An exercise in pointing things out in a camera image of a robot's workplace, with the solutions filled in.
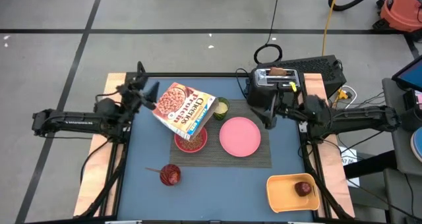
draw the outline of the black stripe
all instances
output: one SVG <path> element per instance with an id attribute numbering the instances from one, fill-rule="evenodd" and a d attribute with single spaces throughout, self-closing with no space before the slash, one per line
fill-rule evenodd
<path id="1" fill-rule="evenodd" d="M 404 35 L 406 40 L 407 46 L 409 46 L 410 52 L 414 59 L 419 57 L 419 50 L 415 47 L 415 43 L 413 42 L 412 38 L 409 35 Z"/>
<path id="2" fill-rule="evenodd" d="M 94 22 L 94 18 L 97 13 L 98 6 L 100 5 L 100 1 L 101 0 L 95 0 L 92 6 L 92 10 L 88 18 L 88 22 L 86 23 L 85 31 L 82 35 L 82 39 L 80 40 L 78 49 L 75 53 L 75 58 L 73 59 L 72 67 L 67 76 L 65 87 L 63 88 L 59 103 L 57 105 L 57 110 L 62 111 L 65 108 L 66 100 L 69 96 L 73 79 L 75 78 L 76 70 L 78 69 L 80 58 L 82 57 L 82 53 L 86 45 L 86 40 L 88 39 L 89 29 L 91 29 L 92 23 Z M 28 211 L 30 209 L 32 199 L 34 198 L 35 191 L 38 187 L 38 183 L 40 182 L 42 171 L 44 169 L 45 162 L 47 161 L 48 153 L 51 149 L 52 143 L 53 143 L 52 139 L 46 139 L 44 142 L 43 148 L 41 150 L 41 154 L 38 158 L 34 173 L 32 174 L 31 181 L 28 185 L 28 189 L 26 190 L 26 193 L 22 201 L 22 204 L 20 206 L 15 223 L 24 223 L 26 220 L 26 216 L 28 215 Z"/>
<path id="3" fill-rule="evenodd" d="M 0 29 L 0 34 L 83 34 L 86 29 Z M 268 34 L 270 29 L 89 29 L 89 34 Z M 323 29 L 273 29 L 273 34 L 324 34 Z M 333 35 L 401 34 L 397 30 L 328 30 Z"/>
<path id="4" fill-rule="evenodd" d="M 0 34 L 83 34 L 84 29 L 0 29 Z"/>

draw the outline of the wooden board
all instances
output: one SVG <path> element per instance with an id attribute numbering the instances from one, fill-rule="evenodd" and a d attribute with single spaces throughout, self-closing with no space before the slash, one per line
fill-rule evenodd
<path id="1" fill-rule="evenodd" d="M 125 83 L 126 73 L 109 73 L 107 77 L 107 82 L 105 84 L 104 93 L 109 94 L 116 91 L 116 86 L 122 85 Z M 115 94 L 109 96 L 109 98 L 114 101 L 121 101 L 120 94 Z M 91 147 L 89 153 L 95 150 L 98 146 L 101 146 L 106 141 L 101 135 L 95 134 L 92 136 Z M 101 189 L 106 183 L 107 168 L 110 161 L 112 144 L 108 143 L 97 153 L 92 155 L 90 160 L 86 163 L 84 178 L 82 184 L 80 185 L 78 200 L 76 202 L 76 207 L 74 215 L 80 215 L 91 205 L 95 200 L 97 195 L 100 193 Z M 117 157 L 120 158 L 121 155 L 121 144 L 118 147 Z M 111 215 L 114 203 L 115 196 L 115 185 L 110 190 L 106 213 Z"/>
<path id="2" fill-rule="evenodd" d="M 306 73 L 305 85 L 308 95 L 316 95 L 328 102 L 321 74 Z M 337 144 L 336 135 L 332 134 L 328 136 L 326 140 Z M 330 191 L 339 205 L 343 207 L 344 211 L 354 217 L 355 212 L 351 203 L 346 175 L 344 174 L 343 170 L 342 157 L 338 152 L 338 148 L 334 147 L 334 145 L 329 142 L 324 142 L 318 145 L 318 151 L 327 189 Z M 320 214 L 320 217 L 323 217 L 323 213 L 324 207 L 321 203 L 320 208 L 318 209 L 318 214 Z M 333 210 L 331 210 L 331 214 L 333 218 L 337 217 Z"/>

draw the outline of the cheerios protein box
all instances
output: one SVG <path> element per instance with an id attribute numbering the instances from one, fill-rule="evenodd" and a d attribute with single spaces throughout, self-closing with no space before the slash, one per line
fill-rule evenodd
<path id="1" fill-rule="evenodd" d="M 218 106 L 210 94 L 174 82 L 161 96 L 152 114 L 166 127 L 191 141 Z"/>

